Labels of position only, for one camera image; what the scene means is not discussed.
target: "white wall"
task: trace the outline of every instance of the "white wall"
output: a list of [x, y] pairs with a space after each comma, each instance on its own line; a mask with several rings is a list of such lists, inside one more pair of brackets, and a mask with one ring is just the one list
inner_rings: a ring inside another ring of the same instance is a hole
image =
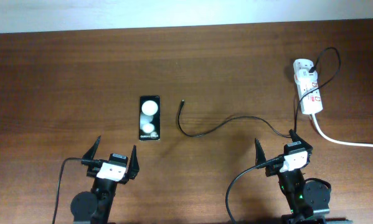
[[373, 0], [0, 0], [0, 33], [373, 18]]

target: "white power strip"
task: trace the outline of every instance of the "white power strip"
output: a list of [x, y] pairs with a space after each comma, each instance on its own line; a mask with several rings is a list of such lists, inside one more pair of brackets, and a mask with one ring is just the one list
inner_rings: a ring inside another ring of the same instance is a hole
[[[298, 96], [301, 98], [305, 93], [318, 87], [318, 73], [309, 70], [313, 62], [308, 59], [297, 59], [293, 63], [294, 81], [297, 84]], [[316, 90], [303, 98], [301, 101], [301, 112], [303, 114], [315, 114], [323, 110], [322, 98], [319, 90]]]
[[318, 133], [328, 141], [337, 144], [343, 144], [347, 146], [362, 146], [362, 147], [373, 147], [373, 144], [366, 143], [353, 143], [334, 140], [327, 137], [319, 127], [318, 121], [316, 120], [315, 114], [323, 110], [322, 98], [319, 94], [319, 90], [305, 96], [305, 94], [314, 88], [318, 87], [318, 73], [316, 71], [310, 73], [309, 70], [313, 67], [313, 62], [308, 59], [297, 59], [293, 63], [294, 67], [294, 81], [297, 84], [298, 96], [301, 100], [301, 112], [303, 114], [311, 115], [315, 128]]

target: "power strip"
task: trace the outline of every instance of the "power strip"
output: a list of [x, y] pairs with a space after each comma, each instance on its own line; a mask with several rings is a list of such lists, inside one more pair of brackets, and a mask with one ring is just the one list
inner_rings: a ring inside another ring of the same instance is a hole
[[[334, 49], [337, 53], [337, 56], [339, 58], [339, 68], [335, 75], [340, 71], [341, 67], [341, 59], [339, 56], [339, 53], [337, 49], [334, 47], [326, 48], [324, 51], [328, 49]], [[343, 144], [347, 146], [362, 146], [362, 147], [373, 147], [373, 144], [367, 144], [367, 143], [354, 143], [354, 142], [344, 142], [344, 141], [338, 141], [335, 139], [332, 139], [330, 137], [327, 137], [322, 130], [319, 127], [318, 121], [316, 120], [316, 113], [319, 113], [323, 110], [322, 105], [322, 98], [319, 93], [319, 89], [315, 90], [314, 92], [305, 95], [307, 92], [314, 90], [315, 88], [319, 88], [318, 85], [318, 73], [316, 72], [316, 68], [313, 66], [313, 62], [308, 59], [297, 59], [293, 63], [294, 67], [294, 81], [297, 84], [297, 90], [298, 90], [298, 96], [301, 101], [301, 112], [303, 114], [311, 115], [311, 119], [313, 120], [313, 123], [315, 125], [316, 130], [318, 133], [325, 138], [328, 141], [331, 141], [333, 143], [337, 144]]]
[[[298, 96], [301, 98], [305, 93], [318, 87], [318, 73], [309, 70], [313, 67], [313, 62], [308, 59], [297, 59], [293, 63], [294, 81], [297, 84]], [[319, 90], [316, 90], [301, 101], [301, 112], [303, 114], [315, 114], [323, 110], [322, 98]]]

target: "black wire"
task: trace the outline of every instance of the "black wire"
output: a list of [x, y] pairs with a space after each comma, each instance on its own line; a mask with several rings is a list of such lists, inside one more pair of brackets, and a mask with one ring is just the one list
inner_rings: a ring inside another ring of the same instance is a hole
[[206, 134], [209, 134], [217, 129], [219, 129], [220, 127], [222, 127], [223, 125], [225, 125], [226, 123], [228, 122], [231, 122], [233, 120], [236, 120], [236, 119], [257, 119], [257, 120], [260, 120], [260, 121], [263, 121], [265, 124], [267, 124], [269, 126], [269, 128], [272, 129], [272, 131], [274, 131], [277, 135], [283, 137], [283, 138], [290, 138], [290, 136], [286, 136], [284, 134], [281, 134], [279, 133], [275, 128], [272, 127], [272, 125], [270, 123], [268, 123], [268, 121], [265, 121], [264, 119], [262, 118], [259, 118], [259, 117], [256, 117], [256, 116], [238, 116], [238, 117], [233, 117], [233, 118], [229, 118], [227, 120], [225, 120], [224, 122], [220, 123], [218, 126], [216, 126], [215, 128], [211, 129], [211, 130], [208, 130], [208, 131], [205, 131], [203, 133], [199, 133], [199, 134], [187, 134], [182, 128], [181, 128], [181, 124], [179, 122], [180, 118], [181, 118], [181, 111], [182, 111], [182, 108], [184, 107], [184, 104], [185, 104], [185, 100], [182, 100], [181, 101], [181, 104], [179, 105], [179, 111], [178, 111], [178, 119], [177, 119], [177, 122], [178, 122], [178, 128], [179, 130], [181, 130], [181, 133], [183, 133], [184, 135], [186, 135], [187, 137], [201, 137], [201, 136], [205, 136]]
[[63, 170], [64, 170], [64, 165], [66, 164], [67, 161], [82, 161], [83, 159], [81, 158], [74, 158], [70, 157], [67, 158], [63, 161], [62, 166], [60, 168], [60, 173], [59, 173], [59, 181], [57, 182], [57, 192], [56, 192], [56, 202], [55, 202], [55, 212], [54, 212], [54, 217], [52, 219], [52, 224], [55, 223], [56, 219], [56, 213], [57, 213], [57, 207], [59, 205], [59, 190], [60, 190], [60, 181], [62, 180], [62, 175], [63, 175]]
[[228, 211], [228, 215], [232, 221], [233, 224], [237, 224], [235, 218], [233, 217], [232, 215], [232, 212], [230, 212], [230, 208], [229, 208], [229, 193], [230, 193], [230, 189], [232, 189], [232, 186], [234, 185], [234, 183], [236, 182], [236, 180], [238, 180], [239, 178], [241, 178], [244, 174], [246, 174], [247, 172], [250, 172], [251, 170], [254, 170], [254, 169], [260, 169], [262, 167], [266, 167], [272, 163], [274, 163], [275, 161], [278, 161], [280, 160], [280, 157], [275, 157], [273, 159], [270, 159], [266, 162], [264, 162], [263, 164], [260, 164], [260, 165], [255, 165], [253, 167], [250, 167], [248, 168], [247, 170], [241, 172], [238, 176], [236, 176], [234, 178], [233, 181], [231, 181], [231, 183], [229, 184], [229, 187], [228, 187], [228, 190], [226, 191], [226, 196], [225, 196], [225, 205], [226, 205], [226, 211]]
[[341, 69], [341, 57], [340, 57], [340, 53], [338, 52], [337, 48], [335, 47], [327, 47], [325, 48], [324, 50], [322, 50], [322, 52], [319, 54], [318, 58], [316, 59], [316, 62], [315, 62], [315, 66], [313, 66], [309, 72], [312, 73], [316, 70], [316, 66], [318, 65], [319, 63], [319, 60], [321, 59], [322, 55], [325, 53], [325, 51], [327, 50], [334, 50], [337, 54], [337, 58], [338, 58], [338, 69], [337, 71], [334, 73], [334, 75], [328, 80], [326, 81], [325, 83], [323, 83], [322, 85], [320, 85], [319, 87], [317, 87], [316, 89], [313, 89], [307, 93], [305, 93], [303, 95], [303, 97], [301, 97], [300, 101], [298, 102], [298, 105], [297, 105], [297, 109], [296, 109], [296, 113], [295, 113], [295, 116], [294, 116], [294, 132], [297, 133], [297, 116], [298, 116], [298, 110], [299, 108], [301, 107], [301, 102], [303, 101], [304, 97], [306, 97], [308, 94], [324, 87], [325, 85], [327, 85], [331, 80], [333, 80], [333, 78], [340, 72], [340, 69]]

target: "wood grain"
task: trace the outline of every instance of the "wood grain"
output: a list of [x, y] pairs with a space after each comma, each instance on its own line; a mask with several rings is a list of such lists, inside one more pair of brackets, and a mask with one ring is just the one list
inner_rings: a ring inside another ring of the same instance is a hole
[[[0, 35], [0, 223], [50, 223], [61, 162], [79, 157], [98, 135], [96, 158], [130, 155], [141, 172], [119, 186], [110, 214], [116, 223], [224, 223], [230, 181], [254, 164], [254, 138], [267, 157], [287, 139], [296, 88], [292, 63], [339, 49], [342, 70], [321, 92], [322, 130], [335, 139], [373, 142], [373, 20], [290, 22], [157, 29], [89, 30]], [[321, 62], [320, 79], [337, 65]], [[161, 140], [138, 141], [141, 95], [161, 96]], [[300, 116], [298, 133], [314, 147], [306, 177], [332, 183], [331, 214], [373, 223], [373, 149], [327, 142]], [[85, 167], [69, 163], [57, 223], [71, 223], [74, 195], [89, 190]], [[289, 212], [277, 178], [262, 170], [235, 184], [230, 206], [238, 220]]]

